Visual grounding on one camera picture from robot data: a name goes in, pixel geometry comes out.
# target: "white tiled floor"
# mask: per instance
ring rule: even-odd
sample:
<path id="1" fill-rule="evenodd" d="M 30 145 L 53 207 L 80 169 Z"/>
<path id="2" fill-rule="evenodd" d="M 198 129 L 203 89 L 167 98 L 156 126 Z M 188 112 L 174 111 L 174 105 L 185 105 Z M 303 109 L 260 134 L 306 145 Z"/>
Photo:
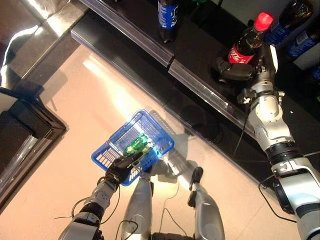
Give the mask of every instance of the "white tiled floor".
<path id="1" fill-rule="evenodd" d="M 250 178 L 202 140 L 191 136 L 186 142 L 188 136 L 177 120 L 86 48 L 80 46 L 52 76 L 42 99 L 69 130 L 0 215 L 1 240 L 56 240 L 70 218 L 54 218 L 69 216 L 73 204 L 88 196 L 104 174 L 91 161 L 91 153 L 138 109 L 157 111 L 176 132 L 177 150 L 203 167 L 202 185 L 219 205 L 227 240 L 299 239 L 296 225 L 273 215 Z M 157 232 L 164 200 L 178 185 L 158 182 L 156 177 L 152 181 L 152 230 Z M 105 239 L 115 238 L 135 184 L 121 188 L 118 209 L 101 227 Z M 167 208 L 192 236 L 194 210 L 187 206 L 189 191 L 184 185 L 182 182 Z M 113 210 L 117 197 L 116 193 L 105 216 Z M 275 211 L 284 215 L 276 201 L 268 199 Z M 182 234 L 168 215 L 162 231 Z"/>

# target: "black cable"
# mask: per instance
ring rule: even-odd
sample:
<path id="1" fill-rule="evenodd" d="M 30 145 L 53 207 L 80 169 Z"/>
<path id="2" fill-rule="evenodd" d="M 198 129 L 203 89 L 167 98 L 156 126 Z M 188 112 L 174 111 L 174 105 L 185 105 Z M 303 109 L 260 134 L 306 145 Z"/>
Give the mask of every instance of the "black cable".
<path id="1" fill-rule="evenodd" d="M 222 141 L 224 140 L 224 130 L 222 129 L 222 127 L 219 125 L 218 123 L 218 134 L 215 136 L 214 140 L 213 140 L 213 143 L 215 145 L 218 145 L 220 143 L 222 143 Z"/>
<path id="2" fill-rule="evenodd" d="M 160 228 L 159 228 L 159 233 L 161 232 L 161 227 L 162 227 L 162 222 L 163 222 L 163 219 L 164 219 L 164 212 L 165 212 L 165 207 L 166 207 L 166 202 L 169 200 L 169 199 L 173 199 L 175 196 L 177 196 L 178 194 L 178 191 L 179 191 L 179 187 L 180 187 L 180 182 L 178 181 L 178 187 L 175 191 L 175 194 L 171 197 L 167 197 L 165 200 L 164 200 L 164 203 L 163 203 L 163 208 L 162 208 L 162 216 L 161 216 L 161 221 L 160 221 Z"/>
<path id="3" fill-rule="evenodd" d="M 119 229 L 120 229 L 120 226 L 121 226 L 121 224 L 122 223 L 133 223 L 133 224 L 135 224 L 136 225 L 136 228 L 135 228 L 135 230 L 133 230 L 133 232 L 132 233 L 130 233 L 130 235 L 129 236 L 127 236 L 125 239 L 123 239 L 123 240 L 127 240 L 128 238 L 130 238 L 136 231 L 137 231 L 137 229 L 138 229 L 138 223 L 136 223 L 135 221 L 130 221 L 130 220 L 122 220 L 120 223 L 119 223 L 119 225 L 118 225 L 118 229 L 116 230 L 116 235 L 115 235 L 115 240 L 117 240 L 117 237 L 118 237 L 118 233 L 119 233 Z"/>
<path id="4" fill-rule="evenodd" d="M 161 218 L 163 218 L 164 213 L 165 213 L 165 210 L 168 212 L 168 214 L 169 214 L 169 216 L 171 217 L 171 219 L 172 219 L 172 221 L 174 222 L 174 224 L 177 225 L 177 227 L 181 229 L 181 231 L 184 233 L 184 235 L 187 236 L 186 231 L 175 221 L 174 217 L 171 215 L 171 213 L 169 212 L 168 208 L 165 207 L 165 208 L 163 209 Z"/>
<path id="5" fill-rule="evenodd" d="M 74 218 L 75 217 L 75 208 L 76 208 L 76 206 L 79 204 L 79 203 L 81 203 L 82 201 L 85 201 L 86 199 L 88 199 L 89 198 L 89 196 L 87 196 L 87 197 L 85 197 L 85 198 L 82 198 L 81 200 L 79 200 L 79 201 L 77 201 L 74 205 L 73 205 L 73 207 L 72 207 L 72 210 L 71 210 L 71 217 L 72 218 Z"/>
<path id="6" fill-rule="evenodd" d="M 238 150 L 238 147 L 239 147 L 239 144 L 241 142 L 241 139 L 245 133 L 245 129 L 246 129 L 246 124 L 247 124 L 247 121 L 248 121 L 248 116 L 249 116 L 249 109 L 246 108 L 245 109 L 245 119 L 244 119 L 244 123 L 243 123 L 243 128 L 242 128 L 242 132 L 241 132 L 241 135 L 240 135 L 240 138 L 239 138 L 239 141 L 234 149 L 234 152 L 233 152 L 233 158 L 235 158 L 236 156 L 236 153 L 237 153 L 237 150 Z"/>
<path id="7" fill-rule="evenodd" d="M 55 217 L 54 219 L 67 219 L 67 218 L 72 218 L 72 216 L 58 216 L 58 217 Z"/>
<path id="8" fill-rule="evenodd" d="M 268 202 L 267 198 L 265 197 L 265 195 L 262 193 L 261 191 L 261 185 L 267 181 L 268 179 L 274 177 L 274 175 L 271 175 L 271 176 L 268 176 L 266 179 L 264 179 L 263 181 L 261 181 L 258 185 L 258 189 L 259 189 L 259 192 L 261 193 L 262 197 L 264 198 L 264 200 L 266 201 L 266 204 L 268 204 L 269 208 L 271 209 L 271 211 L 273 212 L 274 215 L 276 215 L 278 218 L 280 219 L 283 219 L 283 220 L 286 220 L 286 221 L 289 221 L 289 222 L 292 222 L 292 223 L 296 223 L 295 220 L 291 220 L 291 219 L 288 219 L 288 218 L 285 218 L 285 217 L 282 217 L 282 216 L 279 216 L 278 214 L 276 214 L 276 212 L 274 211 L 274 209 L 271 207 L 270 203 Z"/>
<path id="9" fill-rule="evenodd" d="M 99 183 L 101 182 L 102 179 L 106 179 L 106 177 L 105 176 L 100 177 L 98 182 L 96 183 L 97 186 L 99 185 Z"/>
<path id="10" fill-rule="evenodd" d="M 304 154 L 303 156 L 308 157 L 308 156 L 312 156 L 312 155 L 316 155 L 316 154 L 320 154 L 320 151 L 310 152 L 310 153 Z"/>
<path id="11" fill-rule="evenodd" d="M 218 6 L 218 7 L 221 7 L 223 1 L 224 1 L 224 0 L 219 0 L 217 6 Z"/>
<path id="12" fill-rule="evenodd" d="M 118 189 L 119 189 L 119 195 L 118 195 L 118 201 L 116 202 L 115 208 L 113 209 L 113 211 L 112 211 L 112 213 L 110 214 L 110 216 L 109 216 L 105 221 L 103 221 L 103 222 L 101 223 L 101 225 L 102 225 L 102 224 L 105 224 L 105 223 L 112 217 L 112 215 L 115 213 L 115 211 L 116 211 L 116 209 L 117 209 L 117 207 L 118 207 L 118 204 L 119 204 L 119 201 L 120 201 L 120 186 L 118 187 Z"/>
<path id="13" fill-rule="evenodd" d="M 175 196 L 177 196 L 178 191 L 179 191 L 179 187 L 180 187 L 180 182 L 178 181 L 178 187 L 177 187 L 177 189 L 176 189 L 175 194 L 174 194 L 173 196 L 168 197 L 168 198 L 166 198 L 166 199 L 164 200 L 163 209 L 162 209 L 162 215 L 161 215 L 161 221 L 160 221 L 159 233 L 161 232 L 162 223 L 163 223 L 163 219 L 164 219 L 164 214 L 165 214 L 165 210 L 166 210 L 166 211 L 168 212 L 169 216 L 171 217 L 172 221 L 175 223 L 175 225 L 177 225 L 178 228 L 180 228 L 180 229 L 184 232 L 184 234 L 187 236 L 186 231 L 175 221 L 175 219 L 172 217 L 172 215 L 171 215 L 171 213 L 169 212 L 169 210 L 165 207 L 167 200 L 173 199 Z"/>

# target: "red bottle cap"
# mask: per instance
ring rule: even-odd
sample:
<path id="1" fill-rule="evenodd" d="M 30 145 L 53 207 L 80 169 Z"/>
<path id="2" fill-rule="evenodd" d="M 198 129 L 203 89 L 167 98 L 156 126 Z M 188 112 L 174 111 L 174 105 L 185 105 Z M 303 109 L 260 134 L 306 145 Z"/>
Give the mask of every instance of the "red bottle cap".
<path id="1" fill-rule="evenodd" d="M 274 18 L 267 12 L 261 12 L 256 20 L 254 21 L 254 28 L 258 31 L 265 31 L 267 30 Z"/>

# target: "blue plastic basket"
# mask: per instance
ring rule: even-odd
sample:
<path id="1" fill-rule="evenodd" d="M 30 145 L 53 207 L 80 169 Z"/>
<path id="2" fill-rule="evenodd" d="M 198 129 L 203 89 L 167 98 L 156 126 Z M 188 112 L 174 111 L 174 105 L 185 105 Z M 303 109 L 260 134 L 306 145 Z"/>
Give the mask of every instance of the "blue plastic basket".
<path id="1" fill-rule="evenodd" d="M 103 170 L 107 170 L 113 161 L 123 155 L 125 148 L 138 137 L 147 134 L 153 149 L 143 156 L 131 170 L 128 178 L 122 183 L 130 185 L 140 173 L 147 170 L 175 145 L 170 135 L 145 110 L 138 110 L 122 127 L 120 127 L 92 155 L 91 159 Z"/>

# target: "green plastic bottle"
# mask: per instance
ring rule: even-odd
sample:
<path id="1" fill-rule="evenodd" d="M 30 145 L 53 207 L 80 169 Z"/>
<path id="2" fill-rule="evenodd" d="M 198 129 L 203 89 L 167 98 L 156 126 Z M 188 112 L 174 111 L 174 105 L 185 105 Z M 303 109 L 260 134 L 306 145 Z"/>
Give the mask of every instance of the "green plastic bottle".
<path id="1" fill-rule="evenodd" d="M 153 148 L 152 142 L 148 135 L 140 133 L 123 151 L 123 156 L 129 156 L 142 152 L 143 155 L 147 154 Z"/>

